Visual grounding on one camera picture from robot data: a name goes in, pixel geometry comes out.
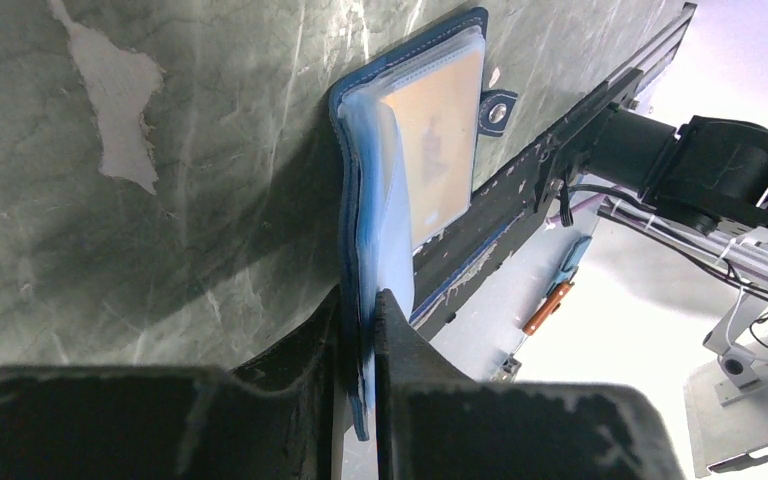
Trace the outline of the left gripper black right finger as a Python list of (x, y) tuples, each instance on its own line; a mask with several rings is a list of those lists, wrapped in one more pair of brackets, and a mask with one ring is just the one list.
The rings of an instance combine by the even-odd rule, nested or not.
[(621, 385), (478, 382), (406, 320), (374, 307), (383, 479), (679, 479), (659, 413)]

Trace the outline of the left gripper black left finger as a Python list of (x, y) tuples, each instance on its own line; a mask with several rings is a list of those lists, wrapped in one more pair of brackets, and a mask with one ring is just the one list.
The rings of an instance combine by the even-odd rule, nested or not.
[(333, 289), (238, 366), (0, 367), (0, 479), (329, 479)]

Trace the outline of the blue leather card holder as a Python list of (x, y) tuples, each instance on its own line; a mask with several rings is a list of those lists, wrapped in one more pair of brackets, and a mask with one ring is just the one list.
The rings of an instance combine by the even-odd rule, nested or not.
[[(415, 300), (411, 218), (401, 139), (392, 110), (383, 103), (387, 85), (465, 46), (487, 50), (489, 15), (483, 7), (454, 14), (338, 80), (328, 113), (342, 156), (343, 180), (338, 227), (342, 334), (348, 350), (345, 369), (353, 429), (371, 437), (376, 403), (374, 307), (378, 293), (392, 292), (403, 314)], [(479, 97), (477, 141), (504, 133), (517, 94), (487, 90)]]

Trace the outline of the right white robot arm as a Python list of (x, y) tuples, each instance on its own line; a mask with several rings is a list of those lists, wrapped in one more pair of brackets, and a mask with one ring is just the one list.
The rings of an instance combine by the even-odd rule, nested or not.
[(627, 110), (597, 119), (583, 167), (611, 187), (567, 182), (561, 218), (572, 223), (571, 195), (612, 196), (709, 236), (749, 235), (768, 243), (768, 129), (731, 119), (695, 116), (674, 128)]

